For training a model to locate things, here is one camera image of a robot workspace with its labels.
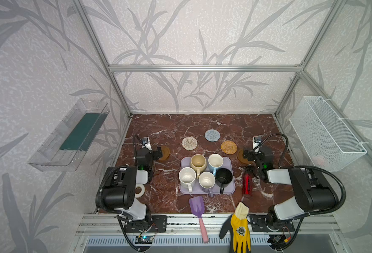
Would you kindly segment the light blue mug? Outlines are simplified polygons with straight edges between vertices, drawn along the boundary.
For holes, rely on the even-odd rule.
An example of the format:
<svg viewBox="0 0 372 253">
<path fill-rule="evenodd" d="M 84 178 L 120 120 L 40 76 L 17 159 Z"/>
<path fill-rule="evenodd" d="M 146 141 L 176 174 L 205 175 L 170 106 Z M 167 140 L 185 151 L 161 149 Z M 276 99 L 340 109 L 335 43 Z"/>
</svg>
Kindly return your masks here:
<svg viewBox="0 0 372 253">
<path fill-rule="evenodd" d="M 216 171 L 223 166 L 223 157 L 219 154 L 212 154 L 208 157 L 208 168 L 215 175 Z"/>
</svg>

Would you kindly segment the beige ceramic mug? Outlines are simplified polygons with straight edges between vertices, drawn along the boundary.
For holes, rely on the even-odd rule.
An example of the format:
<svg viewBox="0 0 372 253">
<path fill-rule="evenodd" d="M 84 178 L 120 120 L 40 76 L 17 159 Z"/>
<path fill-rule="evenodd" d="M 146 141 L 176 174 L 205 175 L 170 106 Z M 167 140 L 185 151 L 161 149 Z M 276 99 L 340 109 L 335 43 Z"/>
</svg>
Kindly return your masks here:
<svg viewBox="0 0 372 253">
<path fill-rule="evenodd" d="M 198 179 L 200 174 L 205 172 L 207 168 L 207 160 L 204 155 L 194 155 L 190 160 L 190 167 L 195 171 L 196 178 Z"/>
</svg>

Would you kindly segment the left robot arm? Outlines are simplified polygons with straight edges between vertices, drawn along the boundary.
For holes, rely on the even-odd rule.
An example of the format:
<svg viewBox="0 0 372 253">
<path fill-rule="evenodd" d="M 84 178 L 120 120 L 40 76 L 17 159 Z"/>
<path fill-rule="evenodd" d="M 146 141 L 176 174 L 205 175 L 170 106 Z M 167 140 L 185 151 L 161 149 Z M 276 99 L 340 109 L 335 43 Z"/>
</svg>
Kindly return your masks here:
<svg viewBox="0 0 372 253">
<path fill-rule="evenodd" d="M 154 162 L 163 157 L 161 147 L 150 150 L 142 147 L 135 152 L 135 164 L 109 167 L 96 194 L 96 207 L 115 214 L 121 223 L 150 226 L 149 207 L 136 198 L 136 187 L 152 181 Z"/>
</svg>

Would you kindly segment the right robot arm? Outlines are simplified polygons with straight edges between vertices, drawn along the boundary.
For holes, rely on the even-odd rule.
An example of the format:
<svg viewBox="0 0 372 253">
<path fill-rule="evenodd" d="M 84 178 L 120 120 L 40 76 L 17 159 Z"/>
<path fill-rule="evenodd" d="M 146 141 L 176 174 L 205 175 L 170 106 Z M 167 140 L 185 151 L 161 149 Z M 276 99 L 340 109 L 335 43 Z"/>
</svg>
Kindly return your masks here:
<svg viewBox="0 0 372 253">
<path fill-rule="evenodd" d="M 273 167 L 273 154 L 268 147 L 244 150 L 243 158 L 254 162 L 248 171 L 265 183 L 292 186 L 294 196 L 269 207 L 264 215 L 252 215 L 252 224 L 279 231 L 293 220 L 323 215 L 339 210 L 346 200 L 343 183 L 332 173 L 315 166 Z"/>
</svg>

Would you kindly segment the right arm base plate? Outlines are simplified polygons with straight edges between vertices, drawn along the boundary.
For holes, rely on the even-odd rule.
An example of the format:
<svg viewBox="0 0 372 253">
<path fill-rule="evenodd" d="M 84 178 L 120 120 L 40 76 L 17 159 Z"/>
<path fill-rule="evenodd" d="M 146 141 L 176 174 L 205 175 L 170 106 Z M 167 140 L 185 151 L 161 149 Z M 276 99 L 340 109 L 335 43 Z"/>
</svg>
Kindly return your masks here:
<svg viewBox="0 0 372 253">
<path fill-rule="evenodd" d="M 294 232 L 295 227 L 292 220 L 279 220 L 275 215 L 249 214 L 248 224 L 253 232 Z"/>
</svg>

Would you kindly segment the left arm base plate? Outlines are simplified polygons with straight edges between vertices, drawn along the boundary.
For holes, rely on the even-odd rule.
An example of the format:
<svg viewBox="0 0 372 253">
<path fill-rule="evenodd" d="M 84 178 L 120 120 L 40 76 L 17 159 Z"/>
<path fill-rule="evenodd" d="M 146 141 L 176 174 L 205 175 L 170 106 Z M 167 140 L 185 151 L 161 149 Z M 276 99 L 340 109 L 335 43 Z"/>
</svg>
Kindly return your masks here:
<svg viewBox="0 0 372 253">
<path fill-rule="evenodd" d="M 126 233 L 165 233 L 167 225 L 166 215 L 152 215 L 140 221 L 126 222 L 124 230 Z"/>
</svg>

